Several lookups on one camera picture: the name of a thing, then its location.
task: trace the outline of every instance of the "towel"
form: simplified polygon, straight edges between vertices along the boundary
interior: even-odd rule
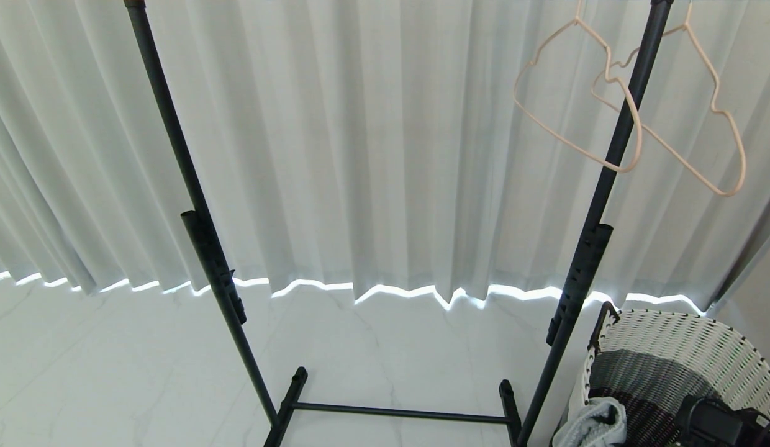
[[[553,435],[553,447],[610,447],[627,435],[625,407],[615,398],[592,398]]]

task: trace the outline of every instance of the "floor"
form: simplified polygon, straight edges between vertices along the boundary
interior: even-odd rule
[[[244,329],[275,405],[296,368],[306,402],[501,415],[510,379],[521,414],[549,348],[552,297],[371,294],[240,288]],[[564,410],[600,303],[584,308],[532,445]],[[208,292],[86,297],[70,286],[0,281],[0,447],[262,445],[268,422]],[[284,447],[507,446],[498,425],[297,412]]]

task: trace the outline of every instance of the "clothes hanger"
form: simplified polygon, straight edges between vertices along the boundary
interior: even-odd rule
[[[732,114],[730,114],[730,112],[728,111],[717,109],[717,96],[719,96],[719,74],[717,74],[717,70],[715,70],[715,68],[711,64],[711,61],[708,59],[708,56],[705,54],[705,51],[703,51],[702,47],[700,46],[699,40],[697,40],[697,37],[694,35],[694,31],[691,29],[691,25],[689,25],[689,19],[691,19],[691,11],[692,11],[692,3],[691,1],[689,1],[689,9],[688,11],[686,11],[686,19],[683,21],[681,25],[676,26],[675,28],[672,28],[666,33],[664,33],[663,37],[669,36],[669,34],[672,34],[672,33],[677,33],[677,31],[680,31],[681,29],[685,30],[686,34],[689,36],[689,40],[691,40],[691,43],[694,45],[694,48],[697,49],[697,54],[700,55],[700,59],[705,63],[709,73],[711,73],[714,89],[713,89],[713,95],[711,96],[710,110],[711,110],[711,113],[721,114],[722,116],[725,116],[725,118],[728,119],[728,122],[730,122],[730,129],[732,130],[733,138],[735,139],[735,146],[738,148],[739,159],[741,163],[738,181],[735,182],[735,186],[733,187],[733,189],[731,189],[728,192],[718,189],[717,187],[714,186],[714,184],[712,184],[708,179],[706,179],[705,176],[703,176],[700,173],[700,171],[694,169],[694,167],[691,164],[689,164],[689,162],[686,161],[686,159],[683,158],[683,156],[681,156],[680,153],[677,152],[677,150],[675,150],[673,147],[667,144],[667,142],[665,142],[663,138],[661,138],[658,135],[658,133],[655,132],[655,130],[652,130],[651,128],[647,127],[647,125],[645,124],[641,124],[641,127],[643,127],[643,129],[646,130],[647,133],[649,133],[653,138],[655,138],[655,140],[658,141],[664,147],[664,149],[668,150],[669,153],[672,154],[672,156],[677,158],[677,160],[680,161],[680,164],[682,164],[683,167],[685,167],[686,169],[689,170],[689,172],[694,174],[694,176],[699,181],[705,184],[705,186],[707,186],[708,189],[710,189],[716,195],[723,196],[723,197],[734,196],[735,193],[739,192],[741,187],[743,187],[743,181],[746,178],[746,153],[745,153],[745,149],[743,149],[743,142],[741,141],[741,135],[739,133],[737,125],[735,125],[735,120],[733,119]],[[615,65],[620,65],[621,68],[627,67],[627,65],[629,65],[629,63],[631,63],[631,61],[633,60],[636,53],[638,53],[638,48],[635,48],[631,52],[631,54],[629,54],[626,62],[623,63],[618,61],[618,62],[612,63],[612,67],[614,67]],[[619,113],[620,109],[618,109],[616,105],[612,104],[611,102],[607,101],[606,98],[599,96],[597,93],[595,93],[595,85],[597,84],[598,80],[600,80],[600,77],[604,75],[604,73],[606,73],[606,76],[609,75],[607,71],[601,71],[595,78],[595,82],[592,83],[592,88],[590,90],[590,93],[592,93],[592,96],[594,96],[595,99],[597,99],[600,102],[603,102],[603,104],[611,107],[612,109],[614,109]]]
[[[582,0],[578,0],[578,5],[576,6],[576,16],[573,17],[573,19],[570,22],[567,22],[566,24],[562,25],[560,29],[556,29],[555,33],[551,34],[550,37],[548,37],[544,42],[542,42],[542,44],[539,45],[539,47],[537,48],[537,51],[533,59],[529,60],[528,63],[526,63],[526,65],[524,65],[523,68],[519,71],[518,77],[515,79],[515,84],[512,87],[512,99],[515,100],[515,104],[518,107],[520,107],[520,110],[522,110],[529,118],[531,118],[534,122],[536,122],[536,124],[540,125],[540,127],[542,127],[548,133],[550,133],[550,135],[554,136],[555,139],[558,139],[564,144],[569,145],[569,147],[572,147],[573,149],[577,150],[582,155],[594,161],[597,161],[598,163],[602,164],[603,166],[606,166],[612,171],[615,171],[618,173],[626,173],[631,169],[634,169],[634,167],[636,166],[636,163],[638,162],[638,158],[641,155],[641,130],[643,130],[645,127],[641,125],[641,120],[640,120],[640,116],[638,116],[638,110],[636,109],[636,104],[634,102],[633,96],[631,95],[631,91],[628,90],[626,82],[619,76],[612,77],[611,74],[609,74],[609,70],[611,69],[611,67],[615,65],[615,63],[612,63],[612,49],[611,47],[609,47],[609,44],[606,43],[603,37],[600,36],[600,34],[596,33],[595,30],[589,26],[589,24],[587,24],[586,22],[584,22],[583,19],[581,19],[581,3],[582,3]],[[524,107],[518,100],[518,94],[517,94],[518,83],[520,82],[520,79],[523,76],[523,74],[526,73],[527,68],[533,67],[537,64],[537,61],[539,60],[539,56],[542,53],[542,50],[548,45],[548,43],[550,43],[556,37],[559,37],[562,33],[564,33],[564,31],[567,28],[570,28],[570,26],[575,26],[575,25],[580,25],[581,28],[584,29],[584,31],[586,31],[587,34],[589,34],[593,39],[597,40],[597,43],[600,43],[600,45],[606,50],[606,66],[604,70],[601,71],[601,74],[604,75],[604,79],[607,84],[617,83],[623,89],[623,94],[625,96],[625,101],[628,105],[628,109],[631,111],[631,115],[633,116],[634,122],[637,124],[636,125],[636,148],[634,150],[634,156],[632,161],[624,168],[621,168],[618,165],[610,163],[604,160],[603,158],[600,158],[599,156],[593,155],[593,153],[590,153],[589,151],[579,147],[579,145],[576,145],[575,143],[570,142],[564,136],[559,135],[553,129],[551,129],[546,124],[544,124],[544,122],[540,121],[539,118],[534,116],[530,111],[526,110],[526,107]]]

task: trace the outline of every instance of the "woven basket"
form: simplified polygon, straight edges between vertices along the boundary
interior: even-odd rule
[[[733,410],[770,417],[770,367],[745,337],[710,318],[626,310],[604,303],[569,413],[589,398],[612,396],[627,411],[626,445],[677,441],[674,416],[688,394],[721,399]]]

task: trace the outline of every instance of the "plastic hanger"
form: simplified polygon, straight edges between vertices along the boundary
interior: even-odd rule
[[[576,16],[573,17],[573,19],[570,22],[567,22],[566,24],[562,25],[560,29],[556,30],[555,33],[551,34],[550,37],[548,37],[544,42],[542,42],[541,45],[537,48],[537,52],[532,60],[529,60],[526,65],[523,66],[523,68],[520,70],[520,73],[518,73],[518,77],[515,79],[515,85],[513,85],[512,88],[512,99],[515,99],[515,104],[520,107],[520,110],[522,110],[526,115],[531,118],[536,124],[540,125],[543,129],[545,129],[550,135],[554,136],[559,141],[563,142],[566,145],[569,145],[569,147],[572,147],[573,149],[580,152],[582,155],[586,156],[587,158],[590,158],[594,161],[597,161],[598,163],[602,164],[603,166],[606,166],[607,168],[616,171],[618,173],[626,173],[630,171],[631,169],[634,169],[636,166],[636,163],[638,162],[638,159],[641,155],[641,130],[643,130],[645,127],[641,125],[640,117],[638,116],[638,110],[636,109],[636,104],[633,100],[633,96],[631,95],[631,91],[628,90],[626,82],[618,77],[618,76],[611,76],[609,74],[609,69],[615,65],[615,63],[612,63],[612,49],[609,47],[609,44],[606,43],[606,41],[601,37],[598,33],[595,32],[592,27],[589,26],[586,22],[584,22],[581,19],[581,3],[582,0],[578,0],[578,5],[576,6]],[[579,147],[579,145],[576,145],[573,142],[570,142],[567,138],[564,136],[559,135],[556,133],[556,131],[552,130],[550,127],[548,127],[544,122],[540,121],[539,118],[534,116],[530,111],[526,110],[526,107],[524,107],[520,101],[518,100],[518,83],[520,82],[521,77],[524,73],[526,73],[527,68],[533,67],[537,64],[537,61],[539,60],[539,56],[542,53],[542,50],[550,43],[553,39],[556,37],[559,37],[567,28],[570,28],[570,26],[574,25],[580,25],[584,31],[586,31],[587,34],[589,34],[593,39],[597,40],[597,43],[600,43],[600,45],[606,50],[606,66],[603,71],[601,71],[601,75],[604,74],[604,79],[607,82],[607,84],[613,84],[617,83],[620,85],[620,87],[623,89],[623,94],[625,96],[625,100],[628,104],[628,108],[631,110],[631,115],[633,116],[634,122],[638,125],[636,125],[636,149],[634,150],[634,156],[631,163],[629,163],[626,167],[621,168],[618,165],[615,165],[613,163],[610,163],[608,161],[605,161],[603,158],[600,158],[599,156],[593,155],[589,151]]]
[[[714,192],[718,196],[729,197],[729,196],[735,195],[735,193],[739,192],[741,187],[743,187],[743,181],[745,181],[745,178],[746,178],[746,153],[745,153],[745,149],[743,149],[743,142],[741,141],[741,135],[739,133],[737,125],[735,125],[735,120],[733,119],[732,114],[730,114],[730,112],[728,111],[717,109],[717,96],[719,96],[719,74],[717,74],[717,71],[711,64],[711,61],[708,59],[708,56],[706,56],[705,51],[703,51],[702,47],[700,46],[699,40],[697,40],[697,37],[694,35],[694,31],[692,31],[691,25],[689,25],[689,19],[691,19],[691,10],[692,10],[692,3],[689,2],[689,9],[688,11],[686,11],[686,19],[684,20],[682,25],[679,25],[679,26],[676,26],[675,28],[670,29],[669,31],[663,34],[663,37],[669,36],[669,34],[672,34],[672,33],[677,33],[677,31],[680,31],[681,29],[685,30],[686,34],[689,36],[689,39],[691,39],[691,43],[694,45],[694,48],[697,49],[697,54],[700,55],[700,59],[705,63],[709,73],[711,73],[714,88],[713,88],[713,95],[711,96],[710,109],[711,109],[711,113],[721,114],[725,116],[726,119],[728,119],[728,122],[730,122],[730,129],[732,130],[733,138],[735,139],[735,146],[738,148],[739,159],[741,162],[738,181],[735,182],[735,186],[733,187],[733,189],[731,189],[728,192],[718,189],[717,187],[714,186],[714,184],[712,184],[708,179],[706,179],[705,176],[703,176],[700,173],[700,171],[694,169],[694,167],[691,164],[689,164],[689,162],[686,161],[686,159],[683,158],[683,156],[681,156],[680,153],[677,152],[677,150],[675,150],[673,147],[667,144],[663,140],[663,138],[661,138],[658,135],[658,133],[656,133],[651,128],[647,127],[647,125],[641,124],[641,127],[644,130],[646,130],[647,133],[649,133],[653,138],[655,138],[664,147],[664,149],[668,150],[669,153],[672,154],[672,156],[677,158],[677,160],[680,161],[680,164],[682,164],[683,167],[688,169],[689,172],[694,174],[694,176],[699,181],[704,183],[705,186],[708,187],[708,189],[710,189],[712,192]],[[611,67],[614,67],[615,65],[620,65],[620,67],[622,68],[627,67],[627,65],[629,65],[629,63],[631,63],[631,61],[633,60],[636,53],[638,53],[638,48],[634,49],[631,52],[631,54],[629,54],[626,62],[623,63],[618,61],[618,62],[612,63]],[[600,77],[604,75],[604,73],[606,74],[606,76],[609,75],[609,71],[607,70],[601,71],[595,78],[595,82],[592,83],[592,89],[591,89],[592,96],[594,96],[598,101],[603,102],[603,104],[606,104],[607,106],[611,107],[612,109],[614,109],[619,113],[620,109],[618,109],[616,105],[612,104],[602,96],[599,96],[597,93],[595,93],[595,85],[597,84],[598,80],[600,80]]]

